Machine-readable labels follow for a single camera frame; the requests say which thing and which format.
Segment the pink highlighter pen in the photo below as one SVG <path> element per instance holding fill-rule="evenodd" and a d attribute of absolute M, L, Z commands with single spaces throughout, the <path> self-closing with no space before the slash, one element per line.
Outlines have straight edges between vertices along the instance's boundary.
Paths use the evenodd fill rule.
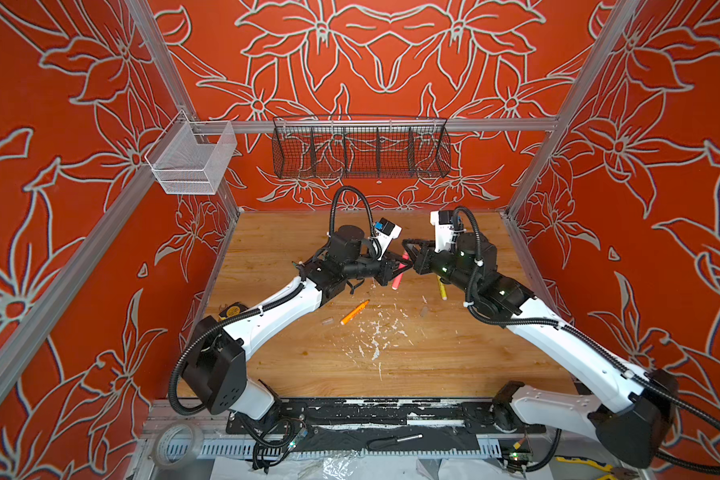
<path fill-rule="evenodd" d="M 407 253 L 407 252 L 404 252 L 403 255 L 402 255 L 402 258 L 403 258 L 404 260 L 408 260 L 408 259 L 409 259 L 408 253 Z M 400 273 L 398 276 L 396 276 L 396 277 L 393 279 L 392 285 L 391 285 L 391 288 L 392 288 L 393 290 L 397 290 L 397 289 L 399 288 L 400 283 L 401 283 L 401 281 L 402 281 L 402 278 L 403 278 L 403 274 Z"/>

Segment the yellow highlighter pen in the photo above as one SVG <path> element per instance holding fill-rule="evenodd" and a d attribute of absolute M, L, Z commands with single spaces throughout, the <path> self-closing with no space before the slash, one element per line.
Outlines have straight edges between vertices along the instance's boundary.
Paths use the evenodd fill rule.
<path fill-rule="evenodd" d="M 437 281 L 438 281 L 438 288 L 439 288 L 440 297 L 441 297 L 441 299 L 442 299 L 443 301 L 447 301 L 447 300 L 448 300 L 448 294 L 447 294 L 447 290 L 446 290 L 446 287 L 445 287 L 445 283 L 444 283 L 443 280 L 442 280 L 441 278 L 439 278 L 439 277 L 438 277 L 438 280 L 437 280 Z"/>

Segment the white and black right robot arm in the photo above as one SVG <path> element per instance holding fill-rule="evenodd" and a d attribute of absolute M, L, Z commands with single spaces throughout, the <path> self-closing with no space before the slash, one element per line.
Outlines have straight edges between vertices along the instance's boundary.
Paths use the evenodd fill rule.
<path fill-rule="evenodd" d="M 538 424 L 586 436 L 632 467 L 658 458 L 677 409 L 677 382 L 669 373 L 610 352 L 501 274 L 496 249 L 481 233 L 448 232 L 403 246 L 418 274 L 434 274 L 464 292 L 476 320 L 532 343 L 588 390 L 568 395 L 508 383 L 494 398 L 499 427 Z"/>

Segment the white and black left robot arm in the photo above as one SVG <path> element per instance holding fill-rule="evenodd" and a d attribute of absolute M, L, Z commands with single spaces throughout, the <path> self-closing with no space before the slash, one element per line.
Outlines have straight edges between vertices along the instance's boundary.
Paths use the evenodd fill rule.
<path fill-rule="evenodd" d="M 171 373 L 174 411 L 190 416 L 231 410 L 253 420 L 268 416 L 275 394 L 248 377 L 248 360 L 280 331 L 346 289 L 355 290 L 367 278 L 380 285 L 392 281 L 401 272 L 403 258 L 388 247 L 401 232 L 385 218 L 373 224 L 370 236 L 343 225 L 312 258 L 296 265 L 297 275 L 283 289 L 221 321 L 202 319 Z"/>

